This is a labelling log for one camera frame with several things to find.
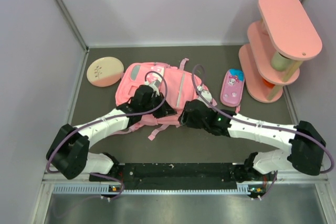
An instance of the pink backpack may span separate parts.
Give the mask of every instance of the pink backpack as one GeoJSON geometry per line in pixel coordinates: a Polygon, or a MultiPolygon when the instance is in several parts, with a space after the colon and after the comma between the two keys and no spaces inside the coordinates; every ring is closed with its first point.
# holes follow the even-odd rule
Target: pink backpack
{"type": "MultiPolygon", "coordinates": [[[[118,86],[115,101],[117,106],[125,102],[128,102],[136,89],[144,84],[144,78],[147,72],[157,71],[158,73],[163,73],[163,77],[167,82],[168,94],[167,102],[168,104],[177,111],[176,115],[166,116],[164,118],[156,119],[153,115],[143,115],[140,122],[131,126],[127,132],[116,132],[115,134],[126,134],[133,132],[144,125],[159,125],[162,126],[154,130],[152,134],[148,137],[150,140],[153,140],[158,132],[165,130],[169,125],[175,125],[176,127],[180,126],[178,121],[185,102],[197,99],[197,94],[194,90],[191,73],[184,71],[184,65],[189,59],[185,58],[180,64],[180,68],[172,67],[166,63],[160,62],[146,62],[146,63],[133,63],[128,67],[125,74],[123,75],[121,82],[118,86]]],[[[149,82],[154,81],[158,78],[158,75],[149,74],[147,80],[149,82]]],[[[196,83],[200,84],[201,80],[199,77],[196,77],[196,83]]],[[[165,93],[165,86],[161,84],[159,91],[163,94],[165,93]]]]}

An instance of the backpack strap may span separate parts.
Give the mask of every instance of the backpack strap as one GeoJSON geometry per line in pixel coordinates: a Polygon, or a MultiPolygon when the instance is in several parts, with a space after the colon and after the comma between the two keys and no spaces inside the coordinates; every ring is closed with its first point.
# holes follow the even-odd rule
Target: backpack strap
{"type": "Polygon", "coordinates": [[[187,63],[187,61],[189,61],[188,58],[184,58],[181,63],[180,63],[180,70],[184,70],[184,65],[187,63]]]}
{"type": "Polygon", "coordinates": [[[211,104],[212,104],[213,106],[217,106],[218,103],[216,102],[215,99],[212,98],[211,104]]]}
{"type": "Polygon", "coordinates": [[[133,131],[136,131],[137,129],[141,128],[142,126],[143,126],[143,124],[136,123],[136,124],[132,125],[131,127],[129,127],[129,129],[127,131],[116,131],[113,134],[111,134],[110,136],[128,134],[128,133],[131,133],[133,131]]]}
{"type": "Polygon", "coordinates": [[[237,106],[236,111],[237,114],[240,112],[240,105],[237,106]]]}
{"type": "Polygon", "coordinates": [[[156,137],[156,135],[160,132],[160,131],[164,131],[166,128],[168,128],[169,124],[162,124],[159,128],[155,129],[154,131],[152,131],[152,134],[148,137],[149,140],[153,141],[154,138],[156,137]]]}

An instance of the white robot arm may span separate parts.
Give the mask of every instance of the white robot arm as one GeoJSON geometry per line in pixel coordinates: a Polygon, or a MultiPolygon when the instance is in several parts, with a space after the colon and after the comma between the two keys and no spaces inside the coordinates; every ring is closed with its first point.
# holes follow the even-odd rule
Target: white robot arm
{"type": "MultiPolygon", "coordinates": [[[[153,107],[153,104],[158,104],[158,101],[153,102],[153,99],[162,99],[162,95],[159,94],[157,86],[155,83],[140,86],[129,103],[122,104],[105,116],[93,120],[88,123],[90,125],[88,127],[83,128],[83,125],[77,125],[75,127],[69,124],[64,125],[50,147],[46,156],[47,159],[50,158],[56,146],[59,145],[68,134],[76,128],[83,128],[74,134],[68,143],[56,153],[52,164],[63,173],[67,179],[75,178],[80,173],[109,173],[117,161],[113,160],[113,157],[108,154],[89,153],[89,148],[114,132],[125,130],[140,121],[141,116],[129,116],[129,114],[134,112],[146,112],[153,107]],[[114,115],[119,115],[119,117],[109,119],[114,115]]],[[[202,90],[201,88],[199,88],[199,90],[206,100],[210,101],[212,99],[208,91],[202,90]]],[[[263,127],[264,125],[268,125],[302,131],[306,134],[310,134],[325,146],[324,140],[310,123],[301,121],[299,125],[279,125],[247,118],[232,111],[225,112],[229,113],[234,119],[254,123],[256,126],[250,126],[228,119],[211,108],[208,108],[201,99],[186,102],[179,121],[181,125],[195,129],[204,129],[214,135],[245,138],[268,144],[278,149],[267,153],[252,153],[245,160],[244,164],[244,172],[249,175],[237,180],[249,179],[253,173],[263,175],[273,170],[287,170],[293,167],[305,174],[319,174],[323,158],[323,150],[321,150],[321,148],[310,141],[305,141],[303,137],[295,133],[282,130],[270,130],[263,127]]],[[[160,110],[153,113],[157,118],[171,114],[174,114],[174,111],[167,103],[165,103],[160,110]]]]}

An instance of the pink pencil case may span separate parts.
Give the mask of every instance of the pink pencil case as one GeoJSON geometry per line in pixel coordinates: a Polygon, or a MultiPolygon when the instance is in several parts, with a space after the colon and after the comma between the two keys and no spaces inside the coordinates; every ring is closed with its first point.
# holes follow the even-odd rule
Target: pink pencil case
{"type": "Polygon", "coordinates": [[[229,69],[224,78],[220,101],[229,107],[237,107],[242,100],[244,73],[238,69],[229,69]]]}

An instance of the pink oval tier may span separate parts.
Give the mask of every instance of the pink oval tier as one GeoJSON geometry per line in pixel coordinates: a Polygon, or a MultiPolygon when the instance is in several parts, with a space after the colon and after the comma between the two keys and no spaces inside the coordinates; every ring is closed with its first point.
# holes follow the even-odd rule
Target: pink oval tier
{"type": "Polygon", "coordinates": [[[270,101],[267,96],[272,88],[269,88],[262,81],[262,77],[258,72],[256,63],[253,58],[253,53],[250,44],[243,45],[239,50],[239,61],[245,75],[245,83],[248,93],[257,101],[270,103],[279,100],[282,96],[282,89],[270,101]]]}
{"type": "Polygon", "coordinates": [[[258,7],[273,46],[293,60],[310,60],[322,41],[299,0],[259,0],[258,7]]]}

